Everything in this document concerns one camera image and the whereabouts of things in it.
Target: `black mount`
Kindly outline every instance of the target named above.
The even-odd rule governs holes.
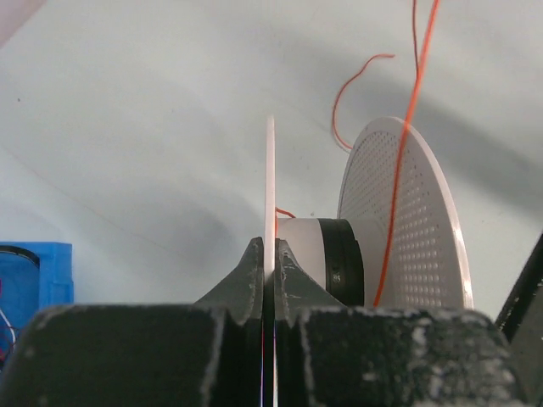
[[[274,370],[282,407],[529,405],[543,366],[542,276],[540,240],[498,320],[510,346],[469,310],[347,307],[284,241],[265,281],[255,238],[196,304],[40,312],[3,372],[0,407],[268,406]]]

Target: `blue box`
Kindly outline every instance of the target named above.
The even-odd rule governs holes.
[[[9,248],[19,255],[7,253]],[[0,242],[0,309],[12,326],[22,329],[38,310],[74,302],[71,249],[68,243]],[[11,334],[3,319],[0,328],[6,351]]]

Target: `perforated white disc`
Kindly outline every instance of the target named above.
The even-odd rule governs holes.
[[[350,153],[338,217],[361,245],[366,304],[375,298],[389,226],[403,120],[381,118]],[[400,173],[394,241],[380,306],[472,308],[466,249],[451,192],[434,154],[412,127]]]

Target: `white wall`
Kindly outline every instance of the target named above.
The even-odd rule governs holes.
[[[195,300],[263,232],[268,113],[278,203],[335,215],[333,99],[396,53],[345,95],[339,129],[403,116],[410,3],[47,2],[0,50],[0,239],[74,243],[78,301]],[[495,316],[543,230],[543,3],[442,3],[415,126]]]

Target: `white spool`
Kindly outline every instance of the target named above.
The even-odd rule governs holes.
[[[280,218],[277,237],[287,241],[302,270],[326,289],[326,261],[319,221]]]

